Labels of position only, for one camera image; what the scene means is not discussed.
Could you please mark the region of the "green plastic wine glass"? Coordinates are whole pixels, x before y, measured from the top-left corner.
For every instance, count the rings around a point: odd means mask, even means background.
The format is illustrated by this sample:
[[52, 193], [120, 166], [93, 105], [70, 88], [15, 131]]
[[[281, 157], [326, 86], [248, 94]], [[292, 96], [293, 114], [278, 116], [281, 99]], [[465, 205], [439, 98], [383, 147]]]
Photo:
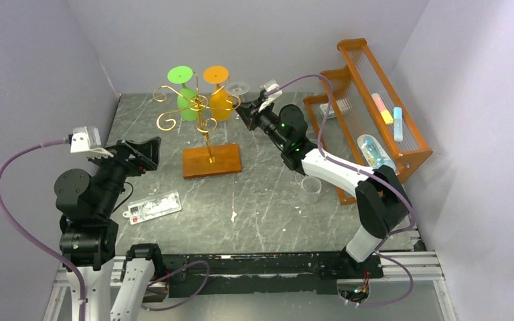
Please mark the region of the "green plastic wine glass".
[[181, 85], [181, 89], [179, 90], [179, 95], [177, 97], [177, 106], [180, 110], [182, 119], [186, 121], [195, 121], [197, 119], [197, 112], [189, 107], [191, 105], [191, 99], [196, 95], [196, 91], [187, 86], [187, 82], [190, 81], [193, 76], [193, 70], [187, 66], [174, 67], [169, 70], [167, 74], [167, 79], [172, 84]]

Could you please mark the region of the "orange wooden shelf rack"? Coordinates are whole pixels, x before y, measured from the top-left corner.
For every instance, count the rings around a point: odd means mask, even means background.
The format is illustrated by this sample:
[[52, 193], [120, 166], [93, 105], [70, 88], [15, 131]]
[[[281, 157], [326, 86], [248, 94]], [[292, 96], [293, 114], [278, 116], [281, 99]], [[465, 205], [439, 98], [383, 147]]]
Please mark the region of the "orange wooden shelf rack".
[[[432, 154], [432, 149], [370, 50], [367, 40], [345, 39], [337, 44], [337, 49], [345, 60], [345, 66], [322, 73], [333, 87], [332, 108], [336, 118], [325, 120], [321, 116], [319, 105], [328, 102], [327, 94], [303, 100], [315, 134], [322, 135], [326, 151], [359, 165], [368, 163], [357, 145], [357, 138], [362, 134], [374, 136], [394, 161], [398, 179], [405, 183]], [[394, 107], [402, 108], [402, 142], [394, 140], [394, 123], [384, 123], [371, 98], [372, 93], [381, 96], [392, 116]]]

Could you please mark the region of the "pink yellow highlighter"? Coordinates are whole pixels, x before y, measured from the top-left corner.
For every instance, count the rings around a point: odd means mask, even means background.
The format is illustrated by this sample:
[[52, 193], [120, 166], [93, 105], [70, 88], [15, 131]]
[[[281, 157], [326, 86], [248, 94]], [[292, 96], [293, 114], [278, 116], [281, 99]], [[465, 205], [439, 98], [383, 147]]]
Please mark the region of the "pink yellow highlighter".
[[387, 109], [385, 103], [383, 102], [381, 96], [378, 93], [372, 93], [371, 98], [374, 101], [376, 108], [381, 115], [384, 123], [387, 125], [394, 123], [394, 118], [391, 115], [390, 111]]

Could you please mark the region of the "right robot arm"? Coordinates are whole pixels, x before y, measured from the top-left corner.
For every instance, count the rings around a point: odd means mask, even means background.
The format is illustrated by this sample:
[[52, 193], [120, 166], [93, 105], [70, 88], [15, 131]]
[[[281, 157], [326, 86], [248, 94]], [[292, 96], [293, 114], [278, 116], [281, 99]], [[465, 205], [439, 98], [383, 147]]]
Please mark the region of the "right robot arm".
[[352, 195], [360, 226], [339, 257], [343, 273], [355, 278], [365, 271], [367, 260], [408, 216], [410, 202], [393, 168], [364, 167], [334, 156], [307, 137], [302, 110], [288, 104], [276, 114], [260, 100], [236, 108], [248, 130], [259, 128], [281, 152], [287, 168], [326, 181]]

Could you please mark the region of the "orange plastic wine glass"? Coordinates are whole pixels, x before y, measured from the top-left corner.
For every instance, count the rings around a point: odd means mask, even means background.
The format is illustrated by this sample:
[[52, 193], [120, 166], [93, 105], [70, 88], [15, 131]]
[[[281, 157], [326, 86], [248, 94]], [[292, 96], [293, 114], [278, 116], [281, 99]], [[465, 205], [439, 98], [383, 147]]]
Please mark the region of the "orange plastic wine glass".
[[215, 86], [209, 97], [211, 117], [217, 121], [226, 121], [233, 112], [233, 100], [229, 98], [225, 86], [229, 81], [229, 71], [223, 66], [211, 66], [203, 73], [208, 84]]

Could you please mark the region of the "small white box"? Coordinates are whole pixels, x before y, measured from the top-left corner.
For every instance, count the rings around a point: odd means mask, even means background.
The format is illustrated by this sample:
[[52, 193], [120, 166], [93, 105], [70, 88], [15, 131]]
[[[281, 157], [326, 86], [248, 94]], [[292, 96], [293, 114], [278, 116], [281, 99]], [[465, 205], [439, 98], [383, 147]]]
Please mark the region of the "small white box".
[[324, 118], [326, 117], [327, 120], [336, 118], [336, 114], [333, 108], [328, 109], [328, 103], [320, 104], [319, 110], [321, 113], [321, 116]]

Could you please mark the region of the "flat blister pack on table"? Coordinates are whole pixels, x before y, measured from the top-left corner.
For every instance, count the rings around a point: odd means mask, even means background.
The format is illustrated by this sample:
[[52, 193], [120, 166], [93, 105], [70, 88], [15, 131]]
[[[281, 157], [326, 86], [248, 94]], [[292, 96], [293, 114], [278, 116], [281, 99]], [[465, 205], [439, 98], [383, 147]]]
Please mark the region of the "flat blister pack on table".
[[144, 223], [182, 210], [179, 192], [177, 190], [151, 195], [145, 199], [134, 201], [127, 205], [122, 213], [131, 225]]

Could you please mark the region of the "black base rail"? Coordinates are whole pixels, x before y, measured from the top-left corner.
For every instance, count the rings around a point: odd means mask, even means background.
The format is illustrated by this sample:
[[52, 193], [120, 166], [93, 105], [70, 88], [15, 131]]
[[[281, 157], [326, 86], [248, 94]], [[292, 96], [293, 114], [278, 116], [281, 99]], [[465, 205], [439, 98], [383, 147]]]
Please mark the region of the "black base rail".
[[167, 254], [170, 298], [197, 295], [314, 292], [336, 294], [339, 280], [383, 278], [381, 260], [353, 263], [339, 251]]

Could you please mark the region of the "light blue highlighter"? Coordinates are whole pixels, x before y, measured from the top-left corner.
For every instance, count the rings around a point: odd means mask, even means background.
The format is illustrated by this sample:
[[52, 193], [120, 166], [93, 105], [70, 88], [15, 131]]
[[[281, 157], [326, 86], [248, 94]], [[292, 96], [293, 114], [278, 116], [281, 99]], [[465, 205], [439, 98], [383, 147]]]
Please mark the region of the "light blue highlighter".
[[393, 109], [394, 118], [394, 140], [402, 142], [404, 140], [403, 134], [403, 110], [401, 107], [396, 106]]

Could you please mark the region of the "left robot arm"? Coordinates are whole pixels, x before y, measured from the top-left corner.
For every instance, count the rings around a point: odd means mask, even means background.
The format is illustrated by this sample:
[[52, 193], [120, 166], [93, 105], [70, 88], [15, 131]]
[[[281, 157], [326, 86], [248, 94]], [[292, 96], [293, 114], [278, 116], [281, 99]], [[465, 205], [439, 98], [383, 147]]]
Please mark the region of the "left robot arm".
[[78, 320], [108, 320], [109, 276], [115, 257], [118, 224], [110, 217], [129, 177], [157, 170], [161, 138], [143, 142], [118, 140], [102, 147], [84, 133], [68, 138], [70, 152], [82, 154], [98, 167], [95, 175], [82, 169], [62, 173], [54, 184], [61, 212], [60, 251], [72, 288]]

